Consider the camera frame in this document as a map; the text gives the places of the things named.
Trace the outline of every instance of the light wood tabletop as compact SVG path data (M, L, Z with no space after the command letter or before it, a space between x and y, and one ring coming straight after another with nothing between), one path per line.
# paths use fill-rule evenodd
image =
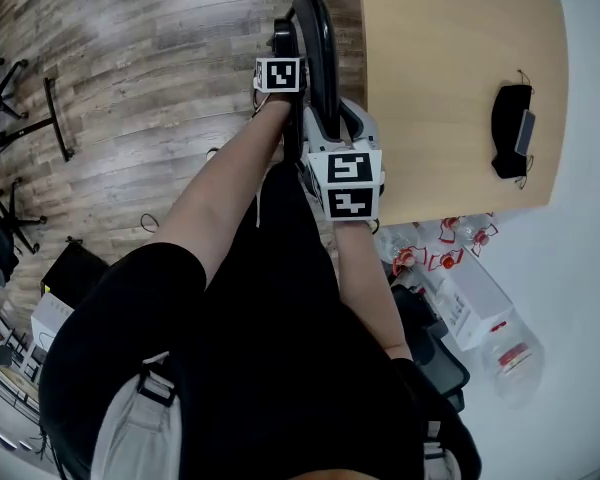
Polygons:
M383 225L547 204L565 129L559 0L362 0L367 108L387 172ZM491 110L505 83L535 89L520 190L491 166Z

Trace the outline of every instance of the laminate flooring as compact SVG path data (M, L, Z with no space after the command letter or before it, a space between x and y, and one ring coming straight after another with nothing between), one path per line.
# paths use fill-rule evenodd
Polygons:
M42 80L54 78L60 126L76 152L65 163L47 128L0 156L0 188L24 180L20 216L49 219L26 231L40 252L19 256L0 293L0 309L20 333L29 330L40 280L67 236L83 239L109 263L141 246L150 236L141 215L164 219L207 150L245 124L255 58L269 51L273 20L291 1L0 0L1 75L12 62L29 60L11 103L28 110L29 122L46 117ZM326 2L337 31L342 94L362 102L360 0ZM24 124L1 122L7 131ZM316 214L335 257L331 228L319 208Z

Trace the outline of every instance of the forearm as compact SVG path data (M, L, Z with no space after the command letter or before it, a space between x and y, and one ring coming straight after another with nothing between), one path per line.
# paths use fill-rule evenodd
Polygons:
M392 358L411 359L402 321L366 222L334 224L340 298Z
M289 114L272 101L209 160L175 202L151 242L176 243L202 263L207 283L227 255Z

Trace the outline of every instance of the black cable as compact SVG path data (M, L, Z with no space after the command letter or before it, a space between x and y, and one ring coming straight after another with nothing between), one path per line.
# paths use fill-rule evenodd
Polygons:
M522 77L522 84L523 85L531 85L531 79L527 76L527 74L522 71L521 69L518 69L518 73L520 73L520 76ZM536 90L532 87L531 88L531 94L535 94Z
M533 159L534 159L533 155L529 155L527 157L527 172L524 176L519 176L518 179L516 179L516 181L515 181L515 184L518 185L518 188L520 190L522 190L524 187L527 186L527 177L528 177L529 173L531 172L531 168L533 167Z
M153 215L151 215L150 213L143 213L142 217L140 217L140 226L142 226L142 229L144 229L147 233L155 233L154 231L151 231L150 229L147 229L147 227L144 225L143 219L145 217L149 217L156 225L156 228L160 227L160 224L158 223L158 219L156 219Z
M55 339L55 336L51 336L51 334L48 334L48 333L46 333L46 332L42 332L42 331L40 331L40 332L38 333L38 341L39 341L40 343L42 343L42 340L40 339L40 336L42 336L43 334L44 334L45 336L49 336L49 338L51 338L51 340L52 340L52 341Z

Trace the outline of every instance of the black steering wheel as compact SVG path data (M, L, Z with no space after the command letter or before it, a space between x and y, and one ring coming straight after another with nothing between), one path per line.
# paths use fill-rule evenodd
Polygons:
M302 30L309 65L309 105L317 113L328 138L340 137L338 53L331 14L324 0L293 0L284 18L274 23L271 46L275 57L299 57L298 38L292 19ZM285 129L285 161L298 163L302 154L303 94L296 98Z

